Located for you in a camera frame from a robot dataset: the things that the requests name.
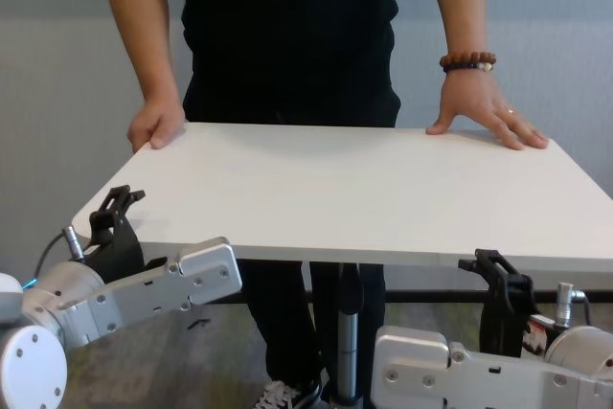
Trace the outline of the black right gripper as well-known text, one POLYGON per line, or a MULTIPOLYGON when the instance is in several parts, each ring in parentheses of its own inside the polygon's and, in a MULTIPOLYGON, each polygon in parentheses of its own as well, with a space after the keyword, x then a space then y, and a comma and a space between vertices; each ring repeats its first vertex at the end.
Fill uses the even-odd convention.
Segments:
POLYGON ((533 281, 497 250, 476 249, 474 259, 459 260, 458 267, 481 276, 489 286, 480 319, 479 351, 519 358, 528 322, 540 314, 533 281))

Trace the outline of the person's left hand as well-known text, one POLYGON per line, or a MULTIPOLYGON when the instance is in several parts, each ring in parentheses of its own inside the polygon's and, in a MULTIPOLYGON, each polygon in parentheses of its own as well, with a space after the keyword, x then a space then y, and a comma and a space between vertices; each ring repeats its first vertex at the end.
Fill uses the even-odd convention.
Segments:
POLYGON ((444 134, 460 116, 484 127, 506 148, 544 149, 549 144, 542 132, 511 107, 492 73, 479 70, 448 73, 441 90, 439 116, 425 132, 444 134))

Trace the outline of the person's right hand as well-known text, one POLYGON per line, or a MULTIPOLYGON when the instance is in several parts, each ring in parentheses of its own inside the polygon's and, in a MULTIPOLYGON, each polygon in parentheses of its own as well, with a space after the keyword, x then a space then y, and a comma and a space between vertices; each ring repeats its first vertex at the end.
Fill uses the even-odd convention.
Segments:
POLYGON ((154 149, 165 147, 183 130, 184 123, 185 113, 178 101, 146 99, 127 131, 132 152, 146 144, 154 149))

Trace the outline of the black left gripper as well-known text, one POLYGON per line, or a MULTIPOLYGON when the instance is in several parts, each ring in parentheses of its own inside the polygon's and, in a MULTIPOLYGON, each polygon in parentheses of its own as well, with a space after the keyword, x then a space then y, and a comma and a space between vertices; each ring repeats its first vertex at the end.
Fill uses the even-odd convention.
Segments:
POLYGON ((113 187, 89 217, 92 232, 106 231, 106 240, 96 242, 98 248, 85 257, 85 264, 105 284, 164 266, 168 261, 167 257, 161 257, 145 262, 141 244, 124 219, 127 210, 145 196, 143 190, 132 191, 129 186, 113 187))

